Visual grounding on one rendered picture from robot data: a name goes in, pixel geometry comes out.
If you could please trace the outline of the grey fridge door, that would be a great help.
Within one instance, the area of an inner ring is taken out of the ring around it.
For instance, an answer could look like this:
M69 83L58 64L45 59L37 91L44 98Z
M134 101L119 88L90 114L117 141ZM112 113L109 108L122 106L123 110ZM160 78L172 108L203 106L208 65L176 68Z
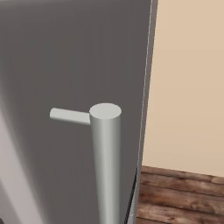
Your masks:
M158 0L0 0L0 224L136 224ZM99 206L92 131L121 108L116 207Z

